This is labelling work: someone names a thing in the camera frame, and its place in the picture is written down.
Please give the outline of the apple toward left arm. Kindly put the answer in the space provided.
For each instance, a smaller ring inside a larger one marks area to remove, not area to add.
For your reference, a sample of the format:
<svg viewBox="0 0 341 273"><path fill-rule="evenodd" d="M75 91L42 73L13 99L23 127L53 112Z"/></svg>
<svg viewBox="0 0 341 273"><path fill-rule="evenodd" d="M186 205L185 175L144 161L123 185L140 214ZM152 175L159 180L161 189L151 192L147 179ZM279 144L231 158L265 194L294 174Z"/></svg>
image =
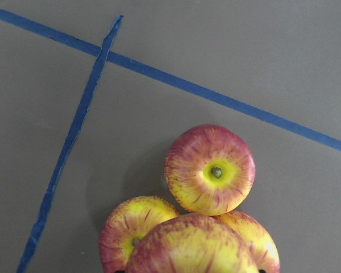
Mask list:
<svg viewBox="0 0 341 273"><path fill-rule="evenodd" d="M240 235L251 252L259 272L280 272L280 258L276 244L262 224L238 210L214 218Z"/></svg>

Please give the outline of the apple nearest robot base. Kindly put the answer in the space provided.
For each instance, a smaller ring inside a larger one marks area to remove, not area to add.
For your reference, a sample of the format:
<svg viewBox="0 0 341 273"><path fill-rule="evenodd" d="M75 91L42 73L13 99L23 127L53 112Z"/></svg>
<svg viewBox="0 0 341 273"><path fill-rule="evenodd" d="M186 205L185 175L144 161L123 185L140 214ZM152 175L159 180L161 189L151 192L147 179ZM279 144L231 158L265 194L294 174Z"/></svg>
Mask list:
<svg viewBox="0 0 341 273"><path fill-rule="evenodd" d="M120 203L99 234L98 249L103 272L123 271L138 242L155 226L180 216L167 200L138 196Z"/></svg>

